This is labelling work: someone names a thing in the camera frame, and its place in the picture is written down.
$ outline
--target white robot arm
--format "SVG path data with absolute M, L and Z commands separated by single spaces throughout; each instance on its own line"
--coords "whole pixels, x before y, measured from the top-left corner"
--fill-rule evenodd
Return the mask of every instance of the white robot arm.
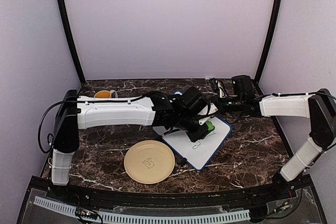
M 300 116 L 310 119 L 311 132 L 308 139 L 294 156 L 273 176 L 273 197 L 284 190 L 307 167 L 310 167 L 327 150 L 336 137 L 336 104 L 327 89 L 314 93 L 273 94 L 255 96 L 251 78 L 232 78 L 235 97 L 223 97 L 218 92 L 215 79 L 212 88 L 218 96 L 214 102 L 222 105 L 222 111 L 242 111 L 254 117 Z
M 185 130 L 190 141 L 203 139 L 214 128 L 205 122 L 218 108 L 195 87 L 182 95 L 149 92 L 137 98 L 76 97 L 68 91 L 55 121 L 51 181 L 67 185 L 71 160 L 79 147 L 78 130 L 103 125 L 137 124 Z

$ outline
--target white wall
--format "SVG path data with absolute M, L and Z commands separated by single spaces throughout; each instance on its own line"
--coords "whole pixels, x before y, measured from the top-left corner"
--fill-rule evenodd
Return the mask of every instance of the white wall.
M 273 0 L 66 0 L 87 79 L 254 75 Z
M 282 0 L 261 88 L 336 95 L 336 0 Z M 294 151 L 307 139 L 308 119 L 279 118 Z M 336 148 L 311 169 L 328 223 L 336 223 Z
M 0 0 L 0 17 L 0 222 L 11 224 L 46 159 L 37 145 L 40 117 L 80 83 L 56 0 Z

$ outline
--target mug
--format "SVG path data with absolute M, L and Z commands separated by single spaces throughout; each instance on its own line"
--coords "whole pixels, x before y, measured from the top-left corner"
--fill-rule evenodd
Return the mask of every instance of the mug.
M 118 94 L 117 94 L 116 90 L 111 90 L 111 91 L 101 90 L 94 95 L 94 98 L 105 98 L 105 99 L 107 99 L 107 98 L 111 98 L 112 94 L 114 94 L 114 98 L 118 98 Z

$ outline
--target plate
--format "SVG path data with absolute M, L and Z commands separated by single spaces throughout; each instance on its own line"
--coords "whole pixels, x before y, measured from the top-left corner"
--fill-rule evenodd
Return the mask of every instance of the plate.
M 155 184 L 165 180 L 173 171 L 175 157 L 165 144 L 146 140 L 133 145 L 125 155 L 126 173 L 136 182 Z

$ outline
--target dark marble surface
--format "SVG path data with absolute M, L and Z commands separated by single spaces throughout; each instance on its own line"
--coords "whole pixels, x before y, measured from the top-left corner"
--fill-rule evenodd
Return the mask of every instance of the dark marble surface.
M 231 93 L 230 81 L 224 80 Z M 208 81 L 192 80 L 111 80 L 89 81 L 80 95 L 92 97 L 100 90 L 116 90 L 119 97 L 135 97 L 152 90 L 173 93 L 196 86 L 213 95 Z M 229 115 L 234 121 L 237 115 Z M 144 185 L 125 172 L 123 160 L 128 149 L 143 140 L 157 137 L 151 127 L 114 125 L 80 130 L 80 148 L 73 157 L 70 183 L 90 188 L 137 193 L 201 193 L 247 188 L 271 183 L 272 175 L 289 159 L 270 118 L 244 118 L 232 125 L 232 133 L 207 167 L 197 172 L 190 166 L 175 165 L 164 181 Z M 43 177 L 48 177 L 48 166 Z

